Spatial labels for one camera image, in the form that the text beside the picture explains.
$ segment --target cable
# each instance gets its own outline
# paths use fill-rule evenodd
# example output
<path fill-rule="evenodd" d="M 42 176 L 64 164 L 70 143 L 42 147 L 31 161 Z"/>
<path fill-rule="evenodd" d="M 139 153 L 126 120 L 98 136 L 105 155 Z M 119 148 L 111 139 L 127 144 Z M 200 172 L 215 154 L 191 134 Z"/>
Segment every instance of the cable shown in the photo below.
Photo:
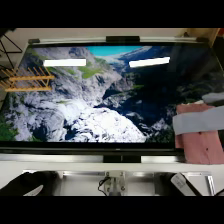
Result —
<path fill-rule="evenodd" d="M 102 192 L 105 196 L 107 196 L 107 194 L 104 191 L 100 190 L 100 187 L 109 179 L 110 177 L 105 177 L 103 180 L 99 182 L 99 186 L 98 186 L 98 191 Z"/>

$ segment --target pink cloth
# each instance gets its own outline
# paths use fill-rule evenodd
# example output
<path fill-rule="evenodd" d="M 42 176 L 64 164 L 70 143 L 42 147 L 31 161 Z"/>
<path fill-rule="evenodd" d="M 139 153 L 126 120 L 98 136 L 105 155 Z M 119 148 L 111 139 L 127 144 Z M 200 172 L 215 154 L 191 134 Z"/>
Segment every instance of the pink cloth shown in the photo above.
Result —
<path fill-rule="evenodd" d="M 182 104 L 177 113 L 203 112 L 213 108 L 207 104 Z M 218 131 L 194 132 L 176 135 L 176 148 L 184 148 L 185 158 L 193 164 L 224 164 L 224 153 Z"/>

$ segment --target black border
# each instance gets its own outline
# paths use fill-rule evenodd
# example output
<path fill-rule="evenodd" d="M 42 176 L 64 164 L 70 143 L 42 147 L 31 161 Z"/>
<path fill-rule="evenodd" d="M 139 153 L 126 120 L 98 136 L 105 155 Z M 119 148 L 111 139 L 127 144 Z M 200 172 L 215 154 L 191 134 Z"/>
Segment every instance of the black border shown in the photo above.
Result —
<path fill-rule="evenodd" d="M 126 43 L 53 43 L 29 44 L 28 48 L 78 47 L 78 46 L 178 46 L 208 47 L 207 43 L 185 42 L 126 42 Z M 183 156 L 183 150 L 175 149 L 175 143 L 70 143 L 1 141 L 0 153 L 41 155 L 152 155 Z"/>

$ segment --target screen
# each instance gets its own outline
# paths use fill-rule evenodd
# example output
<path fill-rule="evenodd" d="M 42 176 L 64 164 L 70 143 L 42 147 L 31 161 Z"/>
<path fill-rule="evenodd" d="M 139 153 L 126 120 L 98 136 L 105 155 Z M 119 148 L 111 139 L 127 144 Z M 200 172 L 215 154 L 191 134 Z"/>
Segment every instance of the screen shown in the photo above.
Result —
<path fill-rule="evenodd" d="M 166 64 L 129 65 L 164 57 Z M 48 67 L 52 91 L 7 94 L 1 141 L 174 143 L 176 106 L 224 88 L 216 57 L 196 44 L 29 46 L 19 68 L 76 58 L 86 66 Z"/>

